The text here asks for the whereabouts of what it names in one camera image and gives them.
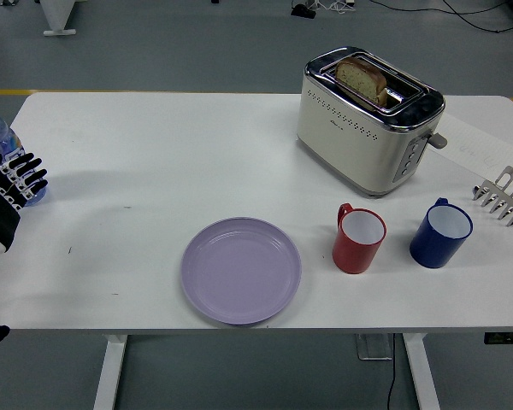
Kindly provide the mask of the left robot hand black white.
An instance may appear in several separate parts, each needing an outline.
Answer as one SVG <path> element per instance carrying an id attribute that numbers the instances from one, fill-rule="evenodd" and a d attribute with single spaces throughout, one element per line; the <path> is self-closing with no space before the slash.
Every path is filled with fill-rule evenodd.
<path id="1" fill-rule="evenodd" d="M 27 153 L 5 161 L 0 155 L 0 255 L 11 247 L 20 211 L 47 186 L 42 160 Z"/>

